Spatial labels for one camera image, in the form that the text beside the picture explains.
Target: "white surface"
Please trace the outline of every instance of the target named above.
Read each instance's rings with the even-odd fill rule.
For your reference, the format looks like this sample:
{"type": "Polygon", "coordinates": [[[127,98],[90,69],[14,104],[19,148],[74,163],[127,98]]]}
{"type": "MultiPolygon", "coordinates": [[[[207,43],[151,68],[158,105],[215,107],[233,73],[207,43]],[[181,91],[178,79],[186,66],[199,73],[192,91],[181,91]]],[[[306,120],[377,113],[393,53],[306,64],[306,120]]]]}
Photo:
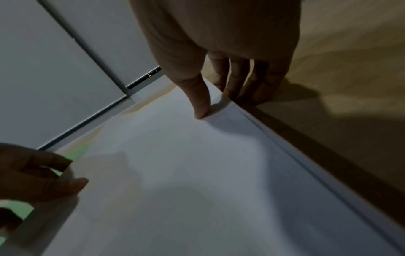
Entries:
{"type": "Polygon", "coordinates": [[[179,89],[114,117],[72,166],[79,199],[35,210],[0,255],[402,255],[375,227],[403,230],[371,227],[250,119],[230,103],[194,120],[179,89]]]}
{"type": "Polygon", "coordinates": [[[126,85],[158,67],[129,0],[47,0],[126,85]]]}
{"type": "Polygon", "coordinates": [[[0,141],[39,148],[124,94],[36,2],[0,2],[0,141]]]}

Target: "white paper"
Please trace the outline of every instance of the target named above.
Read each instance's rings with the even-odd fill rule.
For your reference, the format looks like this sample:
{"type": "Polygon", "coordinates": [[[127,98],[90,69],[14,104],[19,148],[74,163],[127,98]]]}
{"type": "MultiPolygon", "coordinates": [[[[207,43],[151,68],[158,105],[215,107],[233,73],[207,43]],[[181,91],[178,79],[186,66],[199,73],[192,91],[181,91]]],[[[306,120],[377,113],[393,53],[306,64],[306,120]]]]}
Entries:
{"type": "Polygon", "coordinates": [[[111,119],[72,165],[90,179],[79,197],[35,210],[0,255],[403,255],[384,233],[403,230],[380,230],[209,88],[224,109],[204,120],[179,89],[111,119]]]}

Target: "wooden floor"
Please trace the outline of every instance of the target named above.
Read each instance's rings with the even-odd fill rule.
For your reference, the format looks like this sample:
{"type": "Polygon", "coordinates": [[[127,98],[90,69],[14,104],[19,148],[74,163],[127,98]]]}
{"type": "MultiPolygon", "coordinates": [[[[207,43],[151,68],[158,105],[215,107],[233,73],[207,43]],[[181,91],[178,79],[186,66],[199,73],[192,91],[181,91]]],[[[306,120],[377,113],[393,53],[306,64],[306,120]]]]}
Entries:
{"type": "Polygon", "coordinates": [[[305,1],[286,80],[246,108],[405,226],[405,1],[305,1]]]}

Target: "finger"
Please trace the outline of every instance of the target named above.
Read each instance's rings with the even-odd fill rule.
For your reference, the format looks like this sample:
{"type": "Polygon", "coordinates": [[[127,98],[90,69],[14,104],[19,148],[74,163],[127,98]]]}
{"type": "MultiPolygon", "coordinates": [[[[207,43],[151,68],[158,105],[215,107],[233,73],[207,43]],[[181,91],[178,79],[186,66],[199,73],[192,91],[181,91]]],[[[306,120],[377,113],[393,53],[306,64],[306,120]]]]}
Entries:
{"type": "Polygon", "coordinates": [[[263,82],[266,72],[268,70],[269,63],[265,61],[254,61],[254,67],[252,74],[250,75],[246,85],[242,88],[239,94],[239,100],[241,102],[249,102],[253,97],[254,92],[259,85],[263,82]]]}
{"type": "Polygon", "coordinates": [[[28,164],[34,166],[46,166],[63,172],[70,164],[71,160],[49,151],[32,150],[28,164]]]}
{"type": "Polygon", "coordinates": [[[255,104],[266,102],[277,90],[281,81],[288,72],[290,63],[291,59],[281,59],[269,62],[269,68],[263,82],[253,93],[252,100],[255,104]]]}
{"type": "Polygon", "coordinates": [[[13,232],[21,223],[22,219],[12,210],[0,208],[0,235],[9,237],[11,232],[13,232]]]}
{"type": "Polygon", "coordinates": [[[77,194],[88,181],[86,178],[70,181],[37,178],[14,170],[5,170],[0,177],[0,195],[4,199],[29,203],[48,202],[77,194]]]}
{"type": "Polygon", "coordinates": [[[38,178],[49,178],[49,179],[57,179],[59,178],[59,175],[54,173],[51,169],[49,168],[44,168],[44,167],[26,167],[20,172],[23,172],[28,175],[32,175],[38,178]]]}
{"type": "Polygon", "coordinates": [[[227,85],[229,73],[229,58],[225,54],[208,52],[212,67],[214,68],[214,85],[222,92],[227,85]]]}
{"type": "Polygon", "coordinates": [[[177,85],[183,90],[193,105],[195,118],[200,119],[204,117],[210,110],[211,100],[210,92],[201,74],[193,79],[177,83],[177,85]]]}
{"type": "Polygon", "coordinates": [[[224,90],[224,95],[231,100],[235,99],[250,71],[248,59],[231,59],[231,76],[224,90]]]}

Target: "cabinet door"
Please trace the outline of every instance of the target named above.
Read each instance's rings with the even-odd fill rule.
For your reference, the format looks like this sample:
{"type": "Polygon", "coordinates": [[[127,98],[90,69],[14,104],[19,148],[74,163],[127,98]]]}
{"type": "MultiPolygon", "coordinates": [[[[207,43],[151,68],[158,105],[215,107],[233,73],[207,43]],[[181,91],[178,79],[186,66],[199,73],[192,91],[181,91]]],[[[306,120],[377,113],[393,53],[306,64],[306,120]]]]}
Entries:
{"type": "Polygon", "coordinates": [[[126,86],[158,67],[129,0],[46,0],[126,86]]]}
{"type": "Polygon", "coordinates": [[[37,1],[0,1],[0,142],[39,148],[124,96],[37,1]]]}

